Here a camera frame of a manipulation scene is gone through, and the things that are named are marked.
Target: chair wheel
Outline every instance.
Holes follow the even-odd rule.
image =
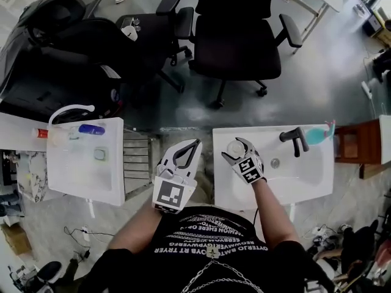
[[[193,55],[193,52],[191,52],[190,49],[185,50],[185,57],[191,57]]]
[[[189,61],[189,69],[190,70],[194,69],[194,61],[193,60]]]
[[[260,90],[257,91],[258,96],[265,96],[268,94],[268,89],[266,88],[261,88]]]
[[[213,102],[212,106],[214,109],[221,109],[224,106],[224,100],[216,100]]]

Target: table leg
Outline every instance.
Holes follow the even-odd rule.
[[[310,25],[308,25],[308,26],[304,29],[304,32],[303,32],[303,34],[302,34],[302,37],[303,37],[303,35],[304,35],[304,37],[303,37],[303,44],[304,44],[304,42],[306,41],[306,39],[310,36],[310,34],[312,33],[312,31],[316,28],[316,26],[318,25],[318,23],[322,20],[323,16],[326,14],[327,10],[329,10],[329,7],[330,7],[330,6],[329,6],[328,4],[324,3],[324,4],[322,5],[322,8],[321,8],[321,10],[320,10],[318,16],[314,17],[314,18],[311,20],[310,24],[313,23],[313,25],[312,25],[312,27],[309,29],[308,33],[306,33],[305,35],[304,35],[304,33],[308,30],[308,28],[309,28]]]

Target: sink basin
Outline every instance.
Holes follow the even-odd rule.
[[[327,138],[318,145],[310,145],[300,157],[294,156],[293,142],[281,142],[281,132],[298,126],[270,126],[248,128],[220,128],[213,130],[214,199],[215,205],[242,211],[255,209],[257,204],[251,185],[242,182],[228,162],[221,156],[227,145],[240,137],[254,144],[258,150],[268,184],[280,203],[292,204],[332,193],[334,177],[334,147]],[[307,132],[314,127],[328,130],[327,125],[300,125]]]

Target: drain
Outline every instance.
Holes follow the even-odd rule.
[[[271,168],[279,168],[280,166],[280,160],[279,159],[272,159],[270,161]]]

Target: cardboard box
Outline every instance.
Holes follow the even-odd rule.
[[[0,227],[4,233],[5,240],[10,245],[10,248],[15,255],[31,252],[31,245],[27,238],[27,234],[18,223],[11,227],[8,227],[7,225],[0,225]]]

